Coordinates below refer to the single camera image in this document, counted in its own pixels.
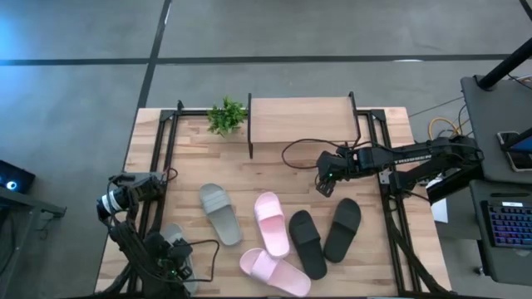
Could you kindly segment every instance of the black desk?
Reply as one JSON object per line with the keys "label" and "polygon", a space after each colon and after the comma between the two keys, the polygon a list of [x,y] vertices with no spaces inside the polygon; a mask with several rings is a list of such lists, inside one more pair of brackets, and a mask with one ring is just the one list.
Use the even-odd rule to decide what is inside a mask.
{"label": "black desk", "polygon": [[495,182],[532,184],[531,171],[512,170],[496,137],[501,131],[521,133],[532,127],[532,91],[508,80],[499,81],[492,91],[483,91],[471,77],[462,78],[461,85],[476,143],[484,152],[484,177]]}
{"label": "black desk", "polygon": [[[529,193],[532,194],[532,185],[490,183],[481,180],[470,182],[470,191],[475,207],[476,219],[479,223],[480,236],[479,251],[484,271],[496,282],[530,285],[530,269],[532,269],[532,251],[492,247],[490,234],[486,229],[484,214],[480,203],[493,200],[492,193]],[[528,202],[532,203],[532,195],[524,198],[497,198],[499,201]]]}
{"label": "black desk", "polygon": [[484,153],[484,160],[481,167],[462,171],[463,175],[449,180],[451,184],[439,187],[434,198],[454,193],[469,182],[478,223],[474,229],[480,230],[478,245],[486,274],[496,282],[532,285],[532,251],[492,247],[480,209],[480,202],[489,200],[491,193],[532,190],[532,172],[513,171],[496,136],[502,131],[523,132],[532,127],[532,91],[508,80],[499,81],[492,91],[483,91],[473,77],[462,78],[461,85],[475,141]]}

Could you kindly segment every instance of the gray slipper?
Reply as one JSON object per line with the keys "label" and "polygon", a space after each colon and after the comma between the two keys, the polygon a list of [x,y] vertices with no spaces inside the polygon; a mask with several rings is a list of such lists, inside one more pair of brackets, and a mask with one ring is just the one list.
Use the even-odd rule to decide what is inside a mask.
{"label": "gray slipper", "polygon": [[[175,223],[170,223],[165,227],[165,230],[160,233],[161,236],[170,244],[175,242],[177,239],[183,239],[184,241],[188,242],[185,238],[183,238],[183,229]],[[196,279],[196,274],[194,272],[194,267],[192,267],[192,257],[188,256],[185,259],[185,264],[192,269],[192,275],[190,275],[187,280]],[[193,296],[196,293],[196,290],[198,289],[198,282],[183,282],[185,284],[185,288],[187,291],[189,291],[190,295]]]}
{"label": "gray slipper", "polygon": [[239,243],[242,232],[225,190],[217,184],[205,184],[199,189],[199,198],[222,243],[228,246]]}

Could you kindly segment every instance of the pink slipper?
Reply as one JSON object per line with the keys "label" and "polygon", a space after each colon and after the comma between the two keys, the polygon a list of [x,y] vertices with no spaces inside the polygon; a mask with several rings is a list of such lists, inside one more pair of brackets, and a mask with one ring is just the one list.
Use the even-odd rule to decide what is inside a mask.
{"label": "pink slipper", "polygon": [[297,297],[310,291],[310,278],[282,259],[270,257],[261,248],[248,250],[240,258],[240,269],[267,285],[277,287]]}
{"label": "pink slipper", "polygon": [[283,258],[290,252],[281,203],[273,192],[261,194],[255,202],[255,218],[269,255]]}

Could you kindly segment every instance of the wooden board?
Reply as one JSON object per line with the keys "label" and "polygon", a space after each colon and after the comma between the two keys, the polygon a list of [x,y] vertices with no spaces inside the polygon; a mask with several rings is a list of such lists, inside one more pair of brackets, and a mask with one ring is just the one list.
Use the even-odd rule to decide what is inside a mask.
{"label": "wooden board", "polygon": [[[127,155],[127,171],[149,169],[159,113],[159,109],[139,110]],[[406,109],[386,108],[386,113],[393,146],[411,144],[413,138]],[[360,118],[360,125],[363,142],[368,139],[367,120],[364,117]],[[290,169],[283,164],[280,153],[286,144],[257,144],[254,146],[254,159],[251,160],[248,155],[245,124],[238,133],[226,139],[212,135],[207,131],[208,127],[208,121],[202,116],[180,118],[172,160],[173,167],[179,170],[180,175],[170,182],[164,223],[178,223],[184,228],[185,236],[191,242],[216,238],[201,208],[198,195],[201,185],[216,183],[223,186],[232,199],[234,211],[243,229],[244,240],[233,247],[221,245],[215,264],[214,281],[201,282],[197,296],[287,296],[275,288],[246,277],[239,269],[239,259],[244,252],[250,248],[263,247],[254,219],[253,206],[256,198],[266,191],[273,191],[279,196],[287,226],[295,212],[308,210],[322,237],[322,244],[327,237],[334,209],[341,199],[349,197],[356,200],[361,207],[362,223],[346,258],[339,264],[328,262],[327,276],[313,281],[309,296],[396,295],[375,176],[338,183],[332,197],[326,199],[314,189],[315,169]],[[168,130],[163,139],[165,142],[160,156],[161,163],[167,136]],[[298,144],[287,152],[287,160],[297,165],[310,165],[322,150],[334,151],[334,148],[323,144]],[[424,194],[422,189],[417,189],[416,192]],[[410,198],[406,201],[406,213],[417,256],[436,280],[449,289],[450,283],[429,204],[422,199]],[[192,256],[198,277],[209,277],[213,253],[214,245],[194,247]],[[293,247],[286,260],[302,269]],[[401,264],[406,284],[409,286],[404,258]],[[109,286],[125,265],[124,255],[115,243],[108,240],[96,290],[100,291]]]}
{"label": "wooden board", "polygon": [[344,141],[357,137],[351,99],[347,96],[251,100],[252,143],[302,138]]}

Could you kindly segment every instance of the gray floor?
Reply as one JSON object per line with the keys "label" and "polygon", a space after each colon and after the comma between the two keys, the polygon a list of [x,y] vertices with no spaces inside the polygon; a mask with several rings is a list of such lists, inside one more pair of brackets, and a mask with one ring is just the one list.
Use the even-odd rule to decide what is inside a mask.
{"label": "gray floor", "polygon": [[[0,60],[147,58],[162,0],[0,2]],[[530,37],[517,0],[174,0],[160,56],[417,55],[509,53]],[[497,61],[158,66],[148,107],[205,107],[225,95],[340,96],[409,113],[461,96],[463,76]],[[32,232],[7,298],[91,293],[106,230],[96,198],[121,170],[145,66],[0,66],[0,159],[37,175],[33,193],[68,206],[46,240]],[[526,62],[515,75],[532,72]],[[454,120],[463,101],[411,118]],[[434,131],[445,129],[436,125]],[[532,288],[477,277],[473,242],[441,237],[453,290],[528,298]]]}

